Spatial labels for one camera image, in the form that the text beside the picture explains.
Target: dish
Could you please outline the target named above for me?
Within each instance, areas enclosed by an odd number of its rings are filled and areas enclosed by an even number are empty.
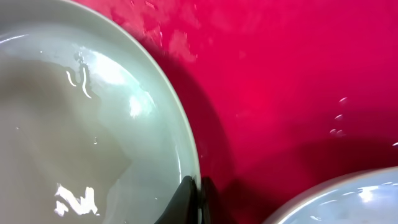
[[[304,192],[278,209],[264,224],[397,223],[397,198],[397,167],[358,172]]]
[[[200,188],[183,108],[125,31],[70,1],[0,0],[4,223],[154,223]]]

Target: pink surface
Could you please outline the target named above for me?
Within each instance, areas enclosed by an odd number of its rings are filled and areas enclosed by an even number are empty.
[[[239,223],[324,180],[398,166],[397,1],[79,2],[158,61]]]

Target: red surface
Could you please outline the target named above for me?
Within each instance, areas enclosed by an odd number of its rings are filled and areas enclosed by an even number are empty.
[[[396,0],[79,2],[158,61],[239,223],[324,180],[398,166]]]

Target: ceramic plate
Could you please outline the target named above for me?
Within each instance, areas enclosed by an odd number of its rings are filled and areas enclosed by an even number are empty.
[[[288,202],[264,224],[393,224],[398,223],[397,209],[394,167],[325,182]]]
[[[118,26],[69,1],[0,0],[2,223],[154,223],[200,186],[169,81]]]

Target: white bowl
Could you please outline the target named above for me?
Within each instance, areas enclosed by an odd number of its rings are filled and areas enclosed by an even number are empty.
[[[150,55],[70,1],[0,0],[0,221],[154,223],[190,175],[187,118]]]
[[[398,168],[330,180],[295,197],[264,224],[398,223]]]

